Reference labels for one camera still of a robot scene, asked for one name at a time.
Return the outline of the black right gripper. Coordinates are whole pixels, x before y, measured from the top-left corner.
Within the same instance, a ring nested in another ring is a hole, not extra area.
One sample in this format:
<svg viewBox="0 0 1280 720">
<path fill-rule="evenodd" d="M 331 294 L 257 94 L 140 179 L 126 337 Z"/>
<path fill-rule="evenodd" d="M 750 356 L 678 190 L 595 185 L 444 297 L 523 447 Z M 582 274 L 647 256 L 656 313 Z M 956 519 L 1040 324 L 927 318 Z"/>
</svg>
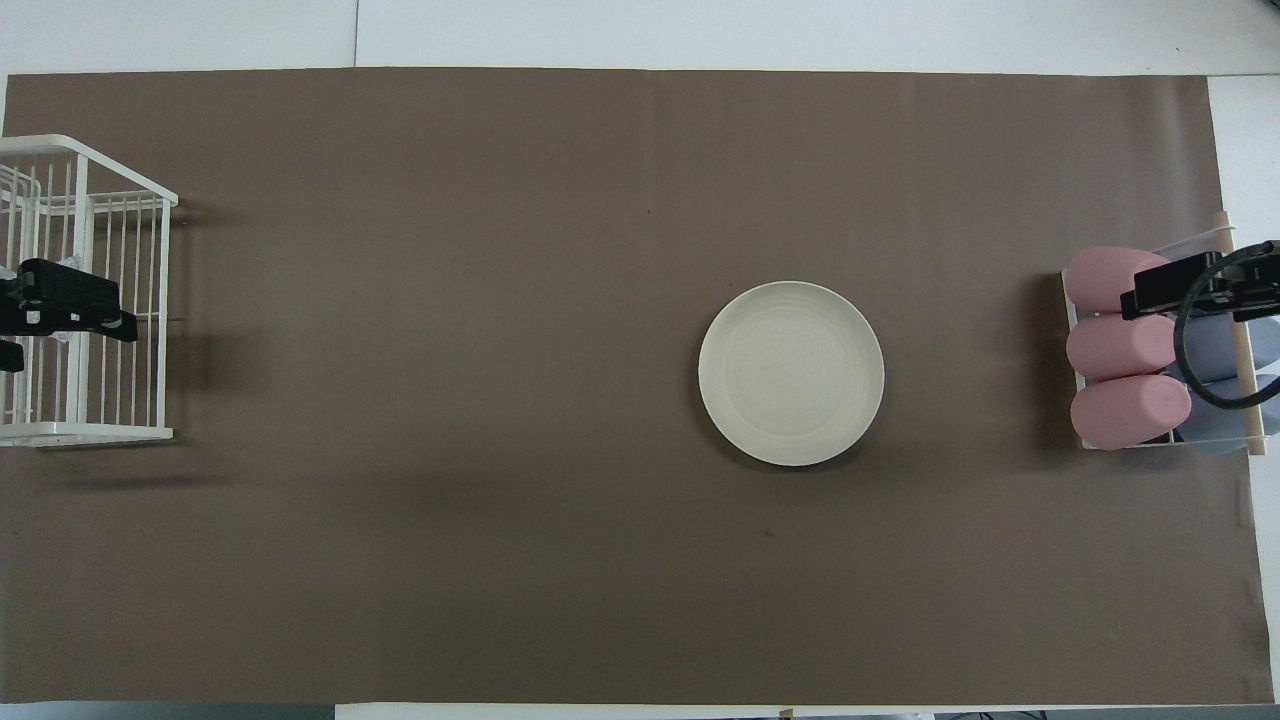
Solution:
<svg viewBox="0 0 1280 720">
<path fill-rule="evenodd" d="M 1120 296 L 1121 315 L 1175 313 L 1193 281 L 1215 263 L 1238 256 L 1239 263 L 1215 273 L 1196 295 L 1192 316 L 1229 315 L 1236 323 L 1276 316 L 1279 311 L 1277 243 L 1266 241 L 1233 252 L 1192 254 L 1134 275 L 1134 288 Z"/>
</svg>

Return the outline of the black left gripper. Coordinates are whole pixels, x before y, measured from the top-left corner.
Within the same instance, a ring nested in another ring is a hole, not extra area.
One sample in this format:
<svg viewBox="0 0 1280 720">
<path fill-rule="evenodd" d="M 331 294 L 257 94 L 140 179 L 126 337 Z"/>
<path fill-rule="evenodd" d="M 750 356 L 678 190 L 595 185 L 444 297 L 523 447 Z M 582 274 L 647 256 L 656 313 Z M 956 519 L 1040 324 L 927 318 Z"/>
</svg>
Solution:
<svg viewBox="0 0 1280 720">
<path fill-rule="evenodd" d="M 91 332 L 133 343 L 137 318 L 120 305 L 120 287 L 108 278 L 41 258 L 27 259 L 15 269 L 3 268 L 1 370 L 26 369 L 26 356 L 15 337 L 50 337 Z"/>
</svg>

